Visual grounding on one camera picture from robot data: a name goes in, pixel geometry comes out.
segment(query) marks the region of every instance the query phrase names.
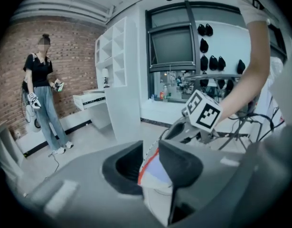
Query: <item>blue jeans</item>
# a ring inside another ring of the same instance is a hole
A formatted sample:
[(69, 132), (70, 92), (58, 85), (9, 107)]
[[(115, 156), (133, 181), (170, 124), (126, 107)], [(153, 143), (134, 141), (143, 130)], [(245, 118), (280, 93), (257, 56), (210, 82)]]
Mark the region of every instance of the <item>blue jeans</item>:
[[(68, 142), (68, 137), (66, 136), (66, 133), (63, 130), (57, 116), (53, 103), (52, 89), (49, 86), (35, 87), (34, 93), (37, 95), (38, 101), (41, 104), (41, 108), (39, 110), (36, 110), (36, 118), (39, 125), (41, 126), (42, 133), (45, 136), (51, 150), (58, 150), (61, 146), (65, 145), (66, 142)], [(55, 129), (60, 139), (60, 143), (54, 136), (50, 128), (49, 121), (52, 123)]]

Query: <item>small lamp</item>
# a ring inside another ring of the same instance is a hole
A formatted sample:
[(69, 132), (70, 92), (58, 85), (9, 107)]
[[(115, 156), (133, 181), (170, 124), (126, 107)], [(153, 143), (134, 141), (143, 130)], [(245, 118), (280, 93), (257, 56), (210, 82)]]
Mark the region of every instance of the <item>small lamp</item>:
[(107, 68), (103, 68), (102, 70), (102, 76), (104, 78), (104, 88), (109, 88), (108, 86), (108, 77), (109, 77), (109, 72)]

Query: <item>black t-shirt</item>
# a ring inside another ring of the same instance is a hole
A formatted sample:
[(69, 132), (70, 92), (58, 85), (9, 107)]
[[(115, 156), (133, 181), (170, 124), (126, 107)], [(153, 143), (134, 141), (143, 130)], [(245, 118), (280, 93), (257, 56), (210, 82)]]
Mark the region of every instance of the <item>black t-shirt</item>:
[(41, 63), (36, 54), (30, 54), (26, 60), (23, 70), (32, 70), (32, 82), (34, 87), (50, 86), (47, 75), (53, 72), (52, 62), (46, 57), (45, 64)]

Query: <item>bottle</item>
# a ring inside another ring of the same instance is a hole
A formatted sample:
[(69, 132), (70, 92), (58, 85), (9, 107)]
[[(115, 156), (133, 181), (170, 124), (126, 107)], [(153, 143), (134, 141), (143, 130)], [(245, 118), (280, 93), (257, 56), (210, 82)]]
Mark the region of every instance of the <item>bottle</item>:
[(164, 90), (163, 90), (163, 92), (164, 92), (164, 99), (163, 99), (163, 101), (164, 101), (164, 102), (168, 102), (168, 98), (167, 98), (167, 96), (168, 96), (168, 88), (167, 88), (166, 85), (164, 85)]

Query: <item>white sleeve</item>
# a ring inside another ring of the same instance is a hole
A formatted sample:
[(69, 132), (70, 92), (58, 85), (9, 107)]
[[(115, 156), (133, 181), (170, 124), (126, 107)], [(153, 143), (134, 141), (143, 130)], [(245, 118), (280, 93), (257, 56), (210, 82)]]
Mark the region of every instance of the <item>white sleeve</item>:
[(256, 9), (244, 0), (237, 0), (237, 6), (241, 11), (246, 25), (253, 21), (268, 21), (268, 16), (263, 10)]

